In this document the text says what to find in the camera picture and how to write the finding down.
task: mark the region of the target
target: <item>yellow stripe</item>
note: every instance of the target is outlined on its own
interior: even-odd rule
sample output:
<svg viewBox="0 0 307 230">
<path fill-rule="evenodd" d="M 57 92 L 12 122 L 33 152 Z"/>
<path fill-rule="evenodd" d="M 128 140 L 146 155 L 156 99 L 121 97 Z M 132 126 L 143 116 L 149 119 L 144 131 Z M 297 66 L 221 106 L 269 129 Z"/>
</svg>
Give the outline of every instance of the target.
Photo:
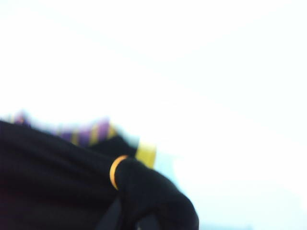
<svg viewBox="0 0 307 230">
<path fill-rule="evenodd" d="M 58 137 L 61 136 L 61 133 L 62 133 L 62 131 L 61 131 L 60 129 L 57 129 L 57 130 L 56 130 L 56 135 L 57 135 Z"/>
<path fill-rule="evenodd" d="M 135 155 L 135 158 L 143 162 L 148 168 L 154 168 L 154 161 L 156 156 L 156 146 L 146 143 L 144 141 L 139 142 L 139 146 Z"/>
<path fill-rule="evenodd" d="M 117 135 L 116 130 L 112 123 L 109 124 L 109 130 L 107 132 L 107 139 L 111 139 L 112 137 L 115 137 Z"/>
<path fill-rule="evenodd" d="M 14 115 L 11 115 L 10 123 L 14 124 Z"/>
<path fill-rule="evenodd" d="M 94 145 L 98 142 L 98 124 L 94 125 L 91 131 L 90 143 L 89 145 Z"/>
<path fill-rule="evenodd" d="M 78 136 L 78 131 L 75 130 L 72 135 L 71 135 L 71 143 L 74 145 L 78 145 L 79 144 L 79 136 Z"/>
</svg>

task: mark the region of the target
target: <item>purple stripe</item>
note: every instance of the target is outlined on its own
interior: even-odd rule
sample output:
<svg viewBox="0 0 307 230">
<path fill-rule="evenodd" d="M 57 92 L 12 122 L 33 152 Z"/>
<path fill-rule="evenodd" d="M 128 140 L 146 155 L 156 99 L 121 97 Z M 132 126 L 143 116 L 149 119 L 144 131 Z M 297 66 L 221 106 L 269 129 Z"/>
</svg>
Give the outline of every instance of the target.
<svg viewBox="0 0 307 230">
<path fill-rule="evenodd" d="M 66 140 L 66 141 L 71 141 L 71 136 L 72 136 L 72 132 L 63 132 L 63 133 L 61 133 L 60 135 L 59 135 L 61 138 L 63 138 L 64 140 Z"/>
<path fill-rule="evenodd" d="M 41 131 L 46 132 L 48 134 L 54 135 L 56 137 L 60 137 L 60 134 L 58 133 L 58 130 L 54 129 L 41 129 Z"/>
<path fill-rule="evenodd" d="M 23 113 L 16 116 L 15 120 L 13 121 L 13 124 L 31 127 L 30 121 L 27 119 L 26 115 Z"/>
<path fill-rule="evenodd" d="M 109 127 L 109 121 L 103 121 L 98 124 L 98 141 L 106 139 Z"/>
<path fill-rule="evenodd" d="M 79 145 L 82 147 L 87 147 L 89 145 L 91 136 L 91 130 L 81 130 L 79 132 Z"/>
</svg>

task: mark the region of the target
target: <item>striped fabric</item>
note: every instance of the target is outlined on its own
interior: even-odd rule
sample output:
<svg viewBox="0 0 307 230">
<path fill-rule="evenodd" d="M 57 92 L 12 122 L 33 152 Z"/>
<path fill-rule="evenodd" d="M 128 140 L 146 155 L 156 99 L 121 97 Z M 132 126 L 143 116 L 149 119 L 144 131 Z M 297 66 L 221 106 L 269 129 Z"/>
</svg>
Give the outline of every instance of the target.
<svg viewBox="0 0 307 230">
<path fill-rule="evenodd" d="M 88 126 L 79 126 L 76 128 L 42 128 L 34 121 L 31 121 L 25 112 L 20 112 L 16 115 L 10 115 L 4 121 L 31 127 L 45 133 L 58 136 L 74 145 L 80 147 L 89 147 L 97 144 L 100 141 L 110 139 L 117 136 L 114 126 L 110 123 L 109 119 L 101 119 Z M 147 167 L 154 168 L 156 157 L 156 146 L 139 141 L 137 152 L 135 156 L 139 161 L 143 162 Z"/>
</svg>

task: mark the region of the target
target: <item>black garment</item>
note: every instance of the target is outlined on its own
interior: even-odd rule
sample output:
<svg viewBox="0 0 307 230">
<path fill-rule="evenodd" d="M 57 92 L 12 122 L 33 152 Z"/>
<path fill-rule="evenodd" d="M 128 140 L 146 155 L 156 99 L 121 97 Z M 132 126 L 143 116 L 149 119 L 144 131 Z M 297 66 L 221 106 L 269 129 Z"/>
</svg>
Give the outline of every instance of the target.
<svg viewBox="0 0 307 230">
<path fill-rule="evenodd" d="M 119 137 L 84 149 L 0 122 L 1 229 L 197 230 L 191 202 L 135 152 Z M 117 191 L 109 169 L 124 154 Z"/>
</svg>

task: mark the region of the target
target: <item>black cloth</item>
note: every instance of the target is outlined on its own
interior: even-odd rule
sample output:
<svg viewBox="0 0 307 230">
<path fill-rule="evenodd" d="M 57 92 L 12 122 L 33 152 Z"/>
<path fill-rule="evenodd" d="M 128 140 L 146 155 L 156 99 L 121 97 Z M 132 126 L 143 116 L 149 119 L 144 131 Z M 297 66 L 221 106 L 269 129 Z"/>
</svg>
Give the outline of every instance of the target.
<svg viewBox="0 0 307 230">
<path fill-rule="evenodd" d="M 0 122 L 1 229 L 197 230 L 189 199 L 135 152 L 119 137 L 84 149 Z M 117 191 L 109 169 L 124 154 L 130 157 L 117 167 Z"/>
</svg>

